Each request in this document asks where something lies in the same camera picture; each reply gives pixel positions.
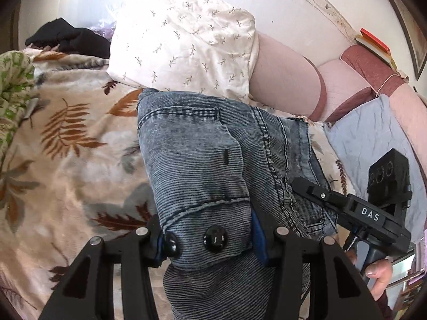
striped denim fabric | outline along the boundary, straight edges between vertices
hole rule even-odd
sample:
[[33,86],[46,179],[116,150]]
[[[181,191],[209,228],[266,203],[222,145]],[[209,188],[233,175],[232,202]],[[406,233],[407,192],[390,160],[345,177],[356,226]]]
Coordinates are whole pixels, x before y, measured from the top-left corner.
[[[137,110],[160,224],[181,248],[164,277],[174,317],[262,319],[274,268],[263,267],[251,250],[249,194],[300,236],[335,233],[335,215],[290,186],[302,176],[328,187],[307,123],[229,99],[155,89],[144,89]],[[219,253],[203,245],[212,225],[228,234]],[[303,271],[304,291],[308,266]]]

green patterned fabric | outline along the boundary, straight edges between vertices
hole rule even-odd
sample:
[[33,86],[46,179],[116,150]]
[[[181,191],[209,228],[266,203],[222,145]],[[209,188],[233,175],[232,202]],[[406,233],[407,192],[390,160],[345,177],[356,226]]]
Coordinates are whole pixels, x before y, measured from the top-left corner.
[[0,55],[0,161],[21,123],[34,85],[34,66],[21,51]]

camera lens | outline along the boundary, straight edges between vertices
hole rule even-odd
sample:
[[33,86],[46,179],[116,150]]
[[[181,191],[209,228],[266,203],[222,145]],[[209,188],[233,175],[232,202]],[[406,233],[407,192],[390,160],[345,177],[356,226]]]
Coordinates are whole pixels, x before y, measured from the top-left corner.
[[386,168],[386,175],[389,177],[393,173],[393,162],[389,161]]
[[384,179],[384,167],[381,167],[377,171],[377,183],[381,183]]
[[372,185],[375,181],[375,175],[373,173],[371,173],[369,175],[369,185]]

red book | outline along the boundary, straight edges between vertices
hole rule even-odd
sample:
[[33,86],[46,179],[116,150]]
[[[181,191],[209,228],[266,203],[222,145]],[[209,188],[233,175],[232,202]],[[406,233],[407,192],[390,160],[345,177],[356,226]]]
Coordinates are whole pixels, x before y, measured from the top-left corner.
[[363,37],[373,42],[383,52],[387,53],[388,55],[391,55],[390,48],[384,42],[381,42],[378,38],[376,38],[373,34],[371,34],[369,31],[366,31],[365,29],[362,28],[360,29],[360,33],[363,35]]

gray cloth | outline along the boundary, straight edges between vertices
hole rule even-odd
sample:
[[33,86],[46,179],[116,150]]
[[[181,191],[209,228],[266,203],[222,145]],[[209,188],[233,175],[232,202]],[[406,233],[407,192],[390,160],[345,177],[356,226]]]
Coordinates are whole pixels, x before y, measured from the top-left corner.
[[325,127],[326,136],[342,161],[356,190],[356,196],[368,199],[369,167],[394,148],[409,160],[409,177],[413,198],[406,212],[405,227],[417,243],[424,236],[427,195],[419,164],[411,143],[394,117],[389,98],[379,98],[362,104],[332,128]]
[[[229,99],[144,89],[138,137],[163,231],[182,250],[164,287],[176,319],[262,319],[274,268],[251,250],[249,194],[278,224],[303,237],[335,232],[336,217],[292,194],[303,176],[328,187],[308,137],[307,123],[273,116]],[[212,225],[228,244],[203,245]],[[309,269],[303,268],[303,289]]]

